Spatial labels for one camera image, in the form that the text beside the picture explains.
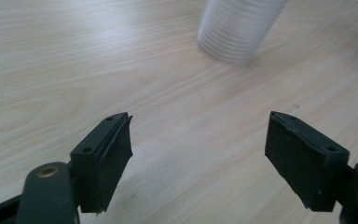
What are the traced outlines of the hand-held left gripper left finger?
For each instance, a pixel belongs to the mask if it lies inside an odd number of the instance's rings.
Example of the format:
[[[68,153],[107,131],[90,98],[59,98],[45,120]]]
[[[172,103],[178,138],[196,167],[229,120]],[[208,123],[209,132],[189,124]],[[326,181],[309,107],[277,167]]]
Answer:
[[[103,119],[70,153],[76,200],[82,213],[105,212],[131,151],[131,116]]]

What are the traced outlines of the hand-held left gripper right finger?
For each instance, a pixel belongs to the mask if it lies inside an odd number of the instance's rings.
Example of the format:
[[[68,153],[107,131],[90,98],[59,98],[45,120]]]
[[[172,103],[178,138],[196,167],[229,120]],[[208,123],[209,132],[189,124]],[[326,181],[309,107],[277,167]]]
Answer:
[[[333,210],[335,181],[347,166],[347,149],[301,119],[273,111],[265,155],[307,208]]]

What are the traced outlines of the stack of clear plastic cups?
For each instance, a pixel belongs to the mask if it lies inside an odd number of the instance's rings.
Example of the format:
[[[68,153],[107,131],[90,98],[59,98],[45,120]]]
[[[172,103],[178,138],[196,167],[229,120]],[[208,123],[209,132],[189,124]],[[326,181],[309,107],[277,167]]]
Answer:
[[[253,59],[288,0],[206,0],[196,44],[225,64]]]

